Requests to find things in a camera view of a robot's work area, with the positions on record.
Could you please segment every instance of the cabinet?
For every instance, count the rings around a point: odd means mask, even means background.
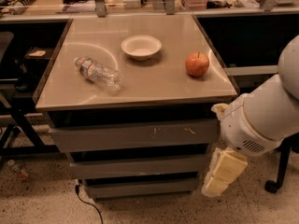
[[[49,112],[58,126],[50,134],[91,198],[193,191],[218,137],[209,106],[68,111],[59,116],[71,117],[67,127]]]
[[[145,62],[121,51],[123,39],[140,33],[163,46]],[[192,78],[184,61],[198,49],[211,65],[206,77]],[[81,55],[101,61],[104,54],[113,57],[106,65],[123,75],[115,96],[73,64]],[[101,199],[195,190],[209,164],[209,144],[219,137],[210,108],[236,96],[192,16],[87,18],[73,20],[36,108],[75,178],[90,198]]]

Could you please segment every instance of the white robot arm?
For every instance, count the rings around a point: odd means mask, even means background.
[[[247,156],[255,157],[277,148],[299,133],[299,36],[282,51],[278,74],[252,93],[212,110],[221,122],[221,138],[228,146],[216,149],[202,192],[215,197],[242,174]]]
[[[278,74],[228,105],[221,119],[225,143],[246,156],[259,156],[299,133],[299,36],[282,51]]]

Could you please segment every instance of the apple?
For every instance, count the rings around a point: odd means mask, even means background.
[[[190,76],[201,77],[209,67],[208,56],[204,52],[192,52],[186,58],[185,67]]]

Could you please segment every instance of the countertop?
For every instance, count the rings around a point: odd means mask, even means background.
[[[150,60],[137,62],[121,50],[131,35],[152,35],[162,49]],[[207,73],[190,77],[185,58],[205,52]],[[117,69],[121,91],[110,94],[84,78],[74,65],[90,56]],[[101,108],[107,106],[218,102],[237,93],[191,15],[74,19],[37,102],[38,111]]]

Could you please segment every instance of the speckled floor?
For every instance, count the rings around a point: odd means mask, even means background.
[[[36,128],[45,143],[47,127]],[[28,144],[20,133],[13,144]],[[105,200],[96,203],[104,223],[299,223],[299,157],[292,153],[285,183],[277,194],[263,189],[276,178],[279,154],[250,158],[249,167],[219,198],[194,193]],[[30,172],[20,181],[4,163],[0,171],[1,224],[100,223],[96,210],[75,194],[75,181],[63,154],[18,158]],[[90,203],[84,191],[80,197]]]

